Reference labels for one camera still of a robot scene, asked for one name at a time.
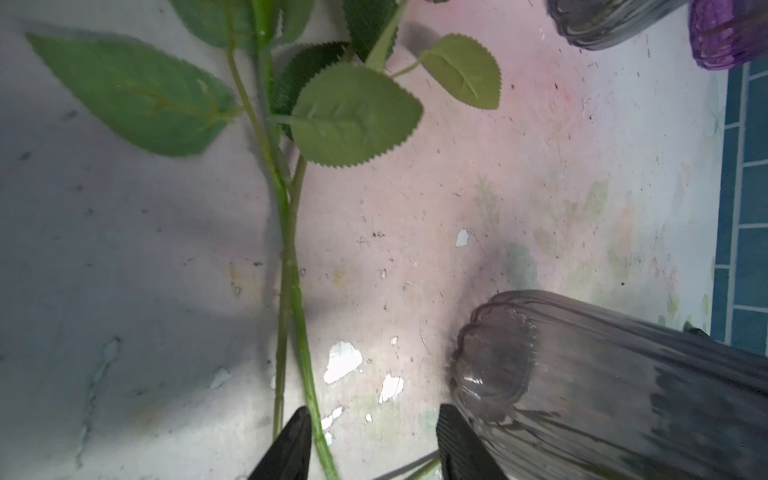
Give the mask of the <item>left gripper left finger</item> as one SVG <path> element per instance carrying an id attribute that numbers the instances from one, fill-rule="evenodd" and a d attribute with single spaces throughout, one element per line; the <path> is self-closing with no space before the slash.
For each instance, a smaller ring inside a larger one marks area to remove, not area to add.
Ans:
<path id="1" fill-rule="evenodd" d="M 307 406 L 301 406 L 291 416 L 247 479 L 306 480 L 311 449 L 311 415 Z"/>

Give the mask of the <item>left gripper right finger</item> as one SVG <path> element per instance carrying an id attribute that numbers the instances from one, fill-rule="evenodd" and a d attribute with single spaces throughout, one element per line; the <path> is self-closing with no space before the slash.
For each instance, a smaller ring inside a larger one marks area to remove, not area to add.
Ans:
<path id="1" fill-rule="evenodd" d="M 454 405 L 440 405 L 436 437 L 444 479 L 507 480 L 504 471 Z"/>

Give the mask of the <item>dark purple glass vase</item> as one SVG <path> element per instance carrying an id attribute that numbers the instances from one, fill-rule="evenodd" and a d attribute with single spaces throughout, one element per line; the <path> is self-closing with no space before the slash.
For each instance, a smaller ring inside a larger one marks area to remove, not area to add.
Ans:
<path id="1" fill-rule="evenodd" d="M 451 394 L 514 479 L 763 479 L 767 361 L 541 290 L 461 328 Z"/>

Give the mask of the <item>red carnation stem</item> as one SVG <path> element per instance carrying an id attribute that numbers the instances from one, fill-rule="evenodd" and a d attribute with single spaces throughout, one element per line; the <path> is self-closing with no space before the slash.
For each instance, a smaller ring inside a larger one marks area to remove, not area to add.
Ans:
<path id="1" fill-rule="evenodd" d="M 322 429 L 300 285 L 296 231 L 301 194 L 310 164 L 359 166 L 405 143 L 416 130 L 423 105 L 386 70 L 407 8 L 404 1 L 344 2 L 348 40 L 303 49 L 280 75 L 272 70 L 274 42 L 264 24 L 256 27 L 283 246 L 276 386 L 285 386 L 287 347 L 295 344 L 309 440 L 328 479 L 337 478 L 338 470 Z"/>

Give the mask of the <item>orange rose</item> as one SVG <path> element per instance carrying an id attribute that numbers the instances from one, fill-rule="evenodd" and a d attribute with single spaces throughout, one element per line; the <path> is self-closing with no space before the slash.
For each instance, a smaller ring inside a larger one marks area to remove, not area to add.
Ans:
<path id="1" fill-rule="evenodd" d="M 251 121 L 276 195 L 283 243 L 274 421 L 283 422 L 288 323 L 293 321 L 311 431 L 319 420 L 308 363 L 295 249 L 297 208 L 306 163 L 291 174 L 279 133 L 262 127 L 239 74 L 235 53 L 258 62 L 263 111 L 274 111 L 271 49 L 297 40 L 312 14 L 311 1 L 175 1 L 190 33 L 223 49 L 236 88 L 177 57 L 133 39 L 93 32 L 28 32 L 27 41 L 54 76 L 98 119 L 133 145 L 166 157 L 204 152 L 240 114 Z"/>

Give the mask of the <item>pink glass vase with ribbon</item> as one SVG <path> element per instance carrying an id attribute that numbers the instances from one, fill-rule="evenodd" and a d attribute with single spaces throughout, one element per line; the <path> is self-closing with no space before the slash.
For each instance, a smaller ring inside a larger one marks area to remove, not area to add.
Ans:
<path id="1" fill-rule="evenodd" d="M 598 51 L 618 45 L 686 4 L 685 0 L 547 0 L 557 33 L 570 45 Z"/>

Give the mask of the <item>purple blue gradient vase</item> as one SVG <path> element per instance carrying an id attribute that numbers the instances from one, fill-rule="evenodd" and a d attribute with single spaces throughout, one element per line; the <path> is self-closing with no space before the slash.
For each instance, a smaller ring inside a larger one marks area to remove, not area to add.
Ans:
<path id="1" fill-rule="evenodd" d="M 703 69 L 728 70 L 767 52 L 767 0 L 693 0 L 693 58 Z"/>

